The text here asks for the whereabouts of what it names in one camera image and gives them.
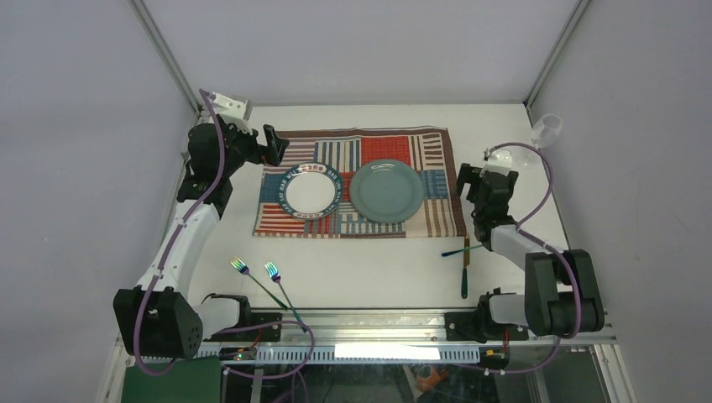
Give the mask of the gold knife dark handle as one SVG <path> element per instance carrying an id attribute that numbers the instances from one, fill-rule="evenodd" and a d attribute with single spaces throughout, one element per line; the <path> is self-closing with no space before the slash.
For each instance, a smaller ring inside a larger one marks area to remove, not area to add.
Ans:
<path id="1" fill-rule="evenodd" d="M 461 286 L 460 286 L 460 296 L 462 299 L 467 299 L 469 296 L 469 278 L 468 278 L 468 267 L 470 263 L 470 237 L 467 234 L 464 238 L 463 243 L 463 268 L 461 274 Z"/>

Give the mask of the white green-rimmed small plate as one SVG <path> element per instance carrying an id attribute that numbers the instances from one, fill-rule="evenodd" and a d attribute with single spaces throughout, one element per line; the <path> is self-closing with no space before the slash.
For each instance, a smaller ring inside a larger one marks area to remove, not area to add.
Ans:
<path id="1" fill-rule="evenodd" d="M 335 211 L 343 199 L 344 182 L 337 170 L 317 162 L 291 167 L 280 179 L 277 202 L 295 218 L 316 220 Z"/>

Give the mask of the iridescent spoon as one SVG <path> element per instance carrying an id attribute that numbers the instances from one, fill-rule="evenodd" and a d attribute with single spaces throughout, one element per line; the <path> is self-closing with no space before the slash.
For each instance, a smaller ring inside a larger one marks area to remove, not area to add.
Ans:
<path id="1" fill-rule="evenodd" d="M 481 244 L 479 244 L 479 245 L 474 245 L 474 246 L 468 246 L 468 247 L 465 247 L 465 248 L 462 248 L 462 249 L 456 249 L 456 250 L 452 250 L 452 251 L 443 252 L 443 253 L 441 253 L 440 255 L 441 255 L 441 257 L 444 258 L 444 257 L 449 257 L 449 256 L 452 256 L 452 255 L 455 255 L 455 254 L 468 253 L 468 252 L 471 251 L 471 250 L 474 250 L 474 249 L 481 249 L 481 248 L 483 248 L 483 247 L 484 247 L 484 245 L 481 245 Z"/>

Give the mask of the brown striped placemat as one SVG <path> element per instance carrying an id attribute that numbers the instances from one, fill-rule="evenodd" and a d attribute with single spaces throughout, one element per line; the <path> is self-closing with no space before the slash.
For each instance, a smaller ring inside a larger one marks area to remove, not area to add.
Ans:
<path id="1" fill-rule="evenodd" d="M 466 233 L 462 203 L 456 193 L 457 170 L 445 128 L 343 128 L 281 131 L 288 139 L 282 163 L 264 168 L 253 229 L 255 237 L 277 238 L 451 238 Z M 315 220 L 293 217 L 279 201 L 288 170 L 304 163 L 329 165 L 348 188 L 364 164 L 399 160 L 414 169 L 425 188 L 422 206 L 398 223 L 372 222 L 353 207 L 349 192 L 333 212 Z"/>

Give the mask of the clear wine glass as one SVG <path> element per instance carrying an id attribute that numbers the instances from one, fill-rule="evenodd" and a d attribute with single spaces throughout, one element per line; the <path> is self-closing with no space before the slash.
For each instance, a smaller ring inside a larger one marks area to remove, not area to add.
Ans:
<path id="1" fill-rule="evenodd" d="M 530 143 L 532 148 L 543 150 L 553 145 L 563 128 L 563 120 L 554 113 L 542 115 L 532 126 Z M 530 170 L 542 163 L 542 158 L 535 151 L 515 147 L 512 153 L 514 161 L 523 169 Z"/>

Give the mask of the large teal plate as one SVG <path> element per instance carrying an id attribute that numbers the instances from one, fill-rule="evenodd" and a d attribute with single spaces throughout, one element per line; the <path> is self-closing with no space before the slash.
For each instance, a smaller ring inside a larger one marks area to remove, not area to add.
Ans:
<path id="1" fill-rule="evenodd" d="M 395 224 L 414 216 L 425 199 L 418 173 L 399 160 L 374 160 L 357 170 L 349 185 L 355 210 L 372 222 Z"/>

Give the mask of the iridescent fork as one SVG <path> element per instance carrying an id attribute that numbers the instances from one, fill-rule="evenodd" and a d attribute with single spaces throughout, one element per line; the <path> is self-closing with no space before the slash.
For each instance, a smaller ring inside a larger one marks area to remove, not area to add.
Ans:
<path id="1" fill-rule="evenodd" d="M 272 261 L 268 261 L 267 263 L 264 264 L 264 268 L 265 268 L 266 272 L 268 273 L 270 279 L 271 279 L 274 283 L 276 283 L 276 284 L 279 286 L 279 288 L 280 288 L 280 290 L 281 290 L 281 292 L 282 292 L 282 295 L 284 296 L 284 298 L 286 298 L 288 307 L 290 308 L 290 310 L 291 310 L 291 312 L 292 312 L 294 318 L 295 318 L 300 324 L 304 324 L 304 322 L 303 322 L 303 320 L 302 320 L 302 318 L 301 318 L 301 315 L 300 315 L 300 314 L 298 313 L 298 311 L 296 310 L 296 308 L 295 308 L 294 304 L 292 303 L 290 297 L 288 296 L 288 294 L 287 294 L 287 292 L 286 292 L 284 286 L 282 285 L 281 272 L 280 272 L 280 270 L 278 269 L 278 267 L 276 266 L 276 264 L 275 264 L 274 262 L 272 262 Z"/>
<path id="2" fill-rule="evenodd" d="M 230 259 L 230 264 L 234 267 L 237 272 L 241 275 L 249 277 L 261 290 L 263 290 L 281 309 L 288 311 L 288 306 L 281 301 L 276 295 L 269 291 L 265 285 L 263 285 L 257 278 L 255 278 L 250 271 L 248 265 L 246 265 L 239 257 L 233 257 Z"/>

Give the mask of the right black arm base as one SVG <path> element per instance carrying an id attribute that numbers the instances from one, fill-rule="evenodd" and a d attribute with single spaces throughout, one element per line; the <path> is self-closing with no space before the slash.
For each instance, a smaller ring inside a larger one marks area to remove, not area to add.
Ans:
<path id="1" fill-rule="evenodd" d="M 527 341 L 529 333 L 524 327 L 493 322 L 485 311 L 448 311 L 443 314 L 448 341 Z"/>

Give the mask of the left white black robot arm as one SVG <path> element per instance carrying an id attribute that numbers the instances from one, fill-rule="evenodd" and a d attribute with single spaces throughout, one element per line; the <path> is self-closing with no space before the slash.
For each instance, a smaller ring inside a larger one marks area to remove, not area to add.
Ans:
<path id="1" fill-rule="evenodd" d="M 269 124 L 259 133 L 219 116 L 188 133 L 186 172 L 176 195 L 175 215 L 160 251 L 137 285 L 120 289 L 113 310 L 128 353 L 140 357 L 190 359 L 202 341 L 222 331 L 233 341 L 253 329 L 242 296 L 209 295 L 188 300 L 202 250 L 233 193 L 232 175 L 247 163 L 280 165 L 289 140 Z"/>

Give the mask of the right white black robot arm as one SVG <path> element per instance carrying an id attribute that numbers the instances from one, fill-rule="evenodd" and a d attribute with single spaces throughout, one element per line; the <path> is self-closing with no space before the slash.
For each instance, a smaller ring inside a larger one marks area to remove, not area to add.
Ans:
<path id="1" fill-rule="evenodd" d="M 521 228 L 509 214 L 517 179 L 515 171 L 502 174 L 466 163 L 458 170 L 457 192 L 465 192 L 474 206 L 475 238 L 525 276 L 522 294 L 482 295 L 463 334 L 484 343 L 513 337 L 519 328 L 560 338 L 600 331 L 605 313 L 590 254 L 554 247 Z"/>

